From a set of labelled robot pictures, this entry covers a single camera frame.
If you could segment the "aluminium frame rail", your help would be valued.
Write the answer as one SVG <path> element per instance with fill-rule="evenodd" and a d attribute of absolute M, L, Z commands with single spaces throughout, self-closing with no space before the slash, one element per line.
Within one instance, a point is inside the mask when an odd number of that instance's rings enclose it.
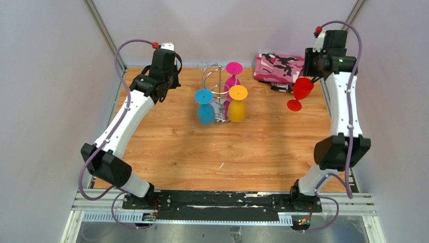
<path fill-rule="evenodd" d="M 155 202 L 145 206 L 114 189 L 99 200 L 77 194 L 63 232 L 62 242 L 77 239 L 83 222 L 120 222 L 131 228 L 148 224 L 230 226 L 288 226 L 309 232 L 311 221 L 320 216 L 331 229 L 342 216 L 359 217 L 370 242 L 385 242 L 372 197 L 368 193 L 322 193 L 315 202 L 289 202 L 288 192 L 156 190 Z"/>

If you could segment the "yellow wine glass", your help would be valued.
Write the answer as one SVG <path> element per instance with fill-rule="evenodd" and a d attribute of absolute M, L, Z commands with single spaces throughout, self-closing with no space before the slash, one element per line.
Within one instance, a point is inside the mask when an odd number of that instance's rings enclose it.
<path fill-rule="evenodd" d="M 232 101 L 228 107 L 228 118 L 234 123 L 239 123 L 245 118 L 244 99 L 248 96 L 248 90 L 242 85 L 235 85 L 229 90 Z"/>

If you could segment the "chrome wine glass rack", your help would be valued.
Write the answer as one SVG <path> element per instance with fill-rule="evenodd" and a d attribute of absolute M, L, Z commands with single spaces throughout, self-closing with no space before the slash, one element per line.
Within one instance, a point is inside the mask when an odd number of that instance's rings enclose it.
<path fill-rule="evenodd" d="M 225 125 L 230 122 L 227 118 L 227 106 L 231 102 L 231 99 L 225 98 L 226 92 L 224 92 L 225 82 L 222 81 L 222 72 L 225 71 L 225 67 L 214 63 L 208 64 L 206 61 L 202 61 L 197 64 L 197 68 L 202 70 L 201 82 L 203 85 L 202 89 L 208 89 L 213 93 L 213 101 L 211 102 L 215 112 L 215 121 L 213 124 Z M 218 84 L 209 89 L 206 85 L 207 79 L 211 74 L 217 73 L 219 75 Z"/>

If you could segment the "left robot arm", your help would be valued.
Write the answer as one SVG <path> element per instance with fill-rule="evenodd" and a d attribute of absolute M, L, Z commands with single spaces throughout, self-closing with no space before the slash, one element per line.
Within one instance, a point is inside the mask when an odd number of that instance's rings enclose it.
<path fill-rule="evenodd" d="M 180 86 L 181 57 L 172 45 L 156 49 L 152 63 L 137 75 L 121 109 L 106 131 L 93 143 L 84 144 L 81 155 L 89 174 L 130 195 L 130 201 L 143 209 L 155 203 L 154 185 L 145 181 L 122 160 L 125 149 L 144 116 L 157 102 L 166 99 L 170 89 Z"/>

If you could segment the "pink camouflage cloth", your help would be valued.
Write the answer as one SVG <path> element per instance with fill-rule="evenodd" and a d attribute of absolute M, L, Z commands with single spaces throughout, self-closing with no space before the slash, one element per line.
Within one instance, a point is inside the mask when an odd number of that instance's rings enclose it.
<path fill-rule="evenodd" d="M 296 80 L 303 76 L 305 59 L 286 54 L 259 53 L 253 78 L 274 91 L 292 93 Z"/>

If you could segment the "red wine glass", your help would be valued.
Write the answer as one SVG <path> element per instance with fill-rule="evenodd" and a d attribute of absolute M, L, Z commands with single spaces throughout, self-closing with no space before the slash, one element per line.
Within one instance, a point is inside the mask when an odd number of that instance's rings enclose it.
<path fill-rule="evenodd" d="M 312 81 L 306 77 L 299 77 L 293 87 L 294 99 L 287 102 L 287 107 L 291 111 L 300 111 L 302 109 L 301 100 L 307 98 L 314 88 Z"/>

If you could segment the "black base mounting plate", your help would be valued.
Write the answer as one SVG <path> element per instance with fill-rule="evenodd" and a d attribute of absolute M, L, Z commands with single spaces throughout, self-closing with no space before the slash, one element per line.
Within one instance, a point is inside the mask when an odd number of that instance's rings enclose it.
<path fill-rule="evenodd" d="M 152 200 L 124 197 L 126 210 L 154 210 L 160 220 L 271 222 L 279 213 L 322 212 L 317 197 L 288 192 L 156 190 Z"/>

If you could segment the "blue wine glass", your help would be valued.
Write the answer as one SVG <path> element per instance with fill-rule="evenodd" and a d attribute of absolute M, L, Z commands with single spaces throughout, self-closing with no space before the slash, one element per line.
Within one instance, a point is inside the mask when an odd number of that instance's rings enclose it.
<path fill-rule="evenodd" d="M 199 104 L 197 109 L 198 120 L 203 125 L 211 125 L 215 122 L 215 111 L 211 105 L 213 93 L 208 89 L 200 89 L 194 95 Z"/>

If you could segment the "magenta wine glass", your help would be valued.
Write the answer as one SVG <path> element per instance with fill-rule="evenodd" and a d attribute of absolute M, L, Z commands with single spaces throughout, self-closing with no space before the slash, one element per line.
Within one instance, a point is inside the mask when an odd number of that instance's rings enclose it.
<path fill-rule="evenodd" d="M 231 99 L 231 96 L 229 95 L 229 90 L 235 85 L 241 85 L 237 75 L 243 72 L 243 66 L 238 62 L 230 62 L 226 65 L 225 71 L 230 75 L 230 77 L 225 81 L 225 98 Z"/>

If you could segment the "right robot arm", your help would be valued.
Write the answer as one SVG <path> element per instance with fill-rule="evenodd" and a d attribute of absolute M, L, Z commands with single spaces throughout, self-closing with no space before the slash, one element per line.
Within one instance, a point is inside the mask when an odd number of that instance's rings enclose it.
<path fill-rule="evenodd" d="M 315 204 L 318 191 L 330 177 L 344 172 L 339 181 L 352 197 L 349 172 L 371 147 L 371 140 L 364 138 L 359 124 L 356 105 L 356 83 L 359 57 L 347 56 L 345 30 L 322 30 L 317 27 L 316 42 L 305 50 L 304 77 L 296 80 L 293 93 L 300 99 L 308 96 L 314 83 L 309 77 L 318 78 L 324 85 L 323 94 L 329 108 L 329 136 L 314 148 L 314 165 L 291 187 L 290 207 L 302 211 Z"/>

